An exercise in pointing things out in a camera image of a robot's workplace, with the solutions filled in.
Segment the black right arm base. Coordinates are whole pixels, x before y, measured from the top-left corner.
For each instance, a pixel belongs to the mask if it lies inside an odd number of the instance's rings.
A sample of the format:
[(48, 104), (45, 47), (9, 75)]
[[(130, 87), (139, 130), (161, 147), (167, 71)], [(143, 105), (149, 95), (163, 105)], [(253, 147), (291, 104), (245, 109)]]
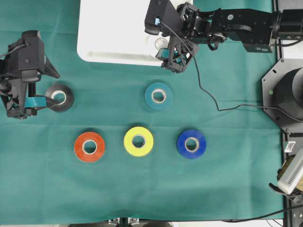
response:
[(264, 112), (286, 133), (303, 131), (303, 61), (280, 59), (262, 78)]

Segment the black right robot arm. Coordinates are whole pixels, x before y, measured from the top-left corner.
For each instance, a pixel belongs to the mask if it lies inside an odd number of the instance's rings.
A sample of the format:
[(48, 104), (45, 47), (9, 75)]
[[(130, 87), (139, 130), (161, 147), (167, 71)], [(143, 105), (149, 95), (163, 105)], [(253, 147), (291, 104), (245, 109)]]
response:
[(206, 44), (218, 49), (227, 39), (241, 42), (247, 52), (272, 52), (275, 40), (303, 39), (302, 9), (285, 9), (272, 13), (255, 9), (217, 9), (201, 11), (188, 2), (174, 7), (169, 0), (150, 1), (145, 29), (154, 35), (169, 37), (167, 48), (156, 58), (162, 67), (175, 73), (186, 70), (199, 50)]

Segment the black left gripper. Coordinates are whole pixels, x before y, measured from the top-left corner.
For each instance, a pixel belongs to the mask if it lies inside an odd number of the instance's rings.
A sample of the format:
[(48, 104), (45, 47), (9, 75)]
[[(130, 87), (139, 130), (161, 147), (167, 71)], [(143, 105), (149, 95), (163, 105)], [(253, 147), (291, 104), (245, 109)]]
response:
[[(60, 78), (60, 74), (45, 54), (45, 75)], [(9, 61), (0, 61), (0, 98), (8, 118), (26, 119), (36, 116), (37, 109), (49, 108), (62, 104), (47, 96), (27, 96), (28, 84), (22, 80), (22, 73), (15, 69), (9, 71)]]

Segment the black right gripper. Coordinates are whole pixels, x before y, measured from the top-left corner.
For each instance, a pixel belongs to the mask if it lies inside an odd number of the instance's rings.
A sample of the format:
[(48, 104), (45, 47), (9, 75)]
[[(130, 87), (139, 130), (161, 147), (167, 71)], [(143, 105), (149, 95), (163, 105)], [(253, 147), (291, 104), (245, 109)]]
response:
[(156, 59), (161, 60), (161, 67), (174, 73), (184, 72), (188, 64), (195, 58), (199, 50), (194, 38), (197, 34), (195, 30), (201, 23), (201, 17), (197, 15), (198, 8), (185, 2), (177, 6), (176, 11), (183, 20), (182, 29), (175, 33), (166, 24), (170, 33), (169, 45), (167, 48), (159, 49)]

